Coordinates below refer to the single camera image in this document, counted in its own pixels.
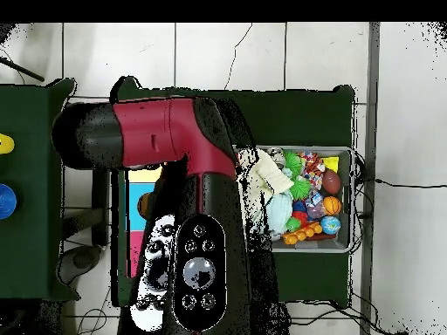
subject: yellow toy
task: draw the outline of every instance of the yellow toy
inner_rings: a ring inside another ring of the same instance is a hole
[[[321,158],[326,168],[332,169],[335,173],[339,171],[339,157]]]
[[[8,154],[14,149],[14,140],[0,133],[0,154]]]
[[[296,242],[303,242],[307,237],[312,237],[314,234],[321,234],[322,231],[323,228],[319,222],[310,222],[302,229],[283,234],[283,240],[285,244],[292,245]]]

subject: blue ball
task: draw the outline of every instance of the blue ball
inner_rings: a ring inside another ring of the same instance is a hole
[[[16,205],[17,198],[14,191],[10,187],[0,184],[0,220],[12,215]]]
[[[340,230],[340,220],[333,215],[325,215],[320,222],[321,228],[325,234],[334,235]]]

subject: robot button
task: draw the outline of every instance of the robot button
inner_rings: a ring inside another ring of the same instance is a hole
[[[188,240],[185,244],[185,250],[188,253],[191,253],[193,251],[196,250],[196,243],[194,242],[194,240]]]
[[[215,247],[216,245],[214,245],[214,243],[211,240],[205,240],[202,246],[205,252],[211,252],[214,250]]]
[[[194,296],[188,295],[184,296],[182,299],[183,307],[187,310],[192,310],[196,305],[196,298]]]
[[[206,232],[206,229],[204,226],[197,225],[194,227],[194,235],[196,237],[204,236],[205,232]]]
[[[216,304],[216,299],[214,298],[214,296],[212,294],[205,294],[202,298],[202,307],[205,310],[210,310],[211,308],[214,307],[214,304]]]

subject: plastic container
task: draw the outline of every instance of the plastic container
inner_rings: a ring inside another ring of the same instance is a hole
[[[338,175],[341,180],[337,197],[341,201],[341,212],[337,215],[340,220],[340,230],[334,239],[297,242],[287,245],[283,239],[272,242],[274,252],[305,252],[305,253],[346,253],[354,246],[354,169],[355,154],[349,147],[290,147],[290,146],[257,146],[259,149],[281,147],[296,153],[314,152],[320,158],[339,157]]]
[[[0,184],[0,220],[8,218],[14,213],[17,198],[14,191],[4,184]]]

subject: blue object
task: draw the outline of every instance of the blue object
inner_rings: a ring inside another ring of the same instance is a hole
[[[17,198],[14,191],[4,184],[0,184],[0,220],[8,218],[14,213]]]
[[[144,231],[146,220],[138,213],[138,201],[143,194],[152,193],[154,191],[154,183],[129,183],[129,216],[130,231]]]
[[[333,215],[325,215],[320,221],[321,228],[325,234],[334,235],[340,230],[340,220]]]
[[[293,212],[295,212],[295,211],[307,212],[306,205],[305,205],[305,203],[303,201],[293,202],[292,209],[293,209]]]

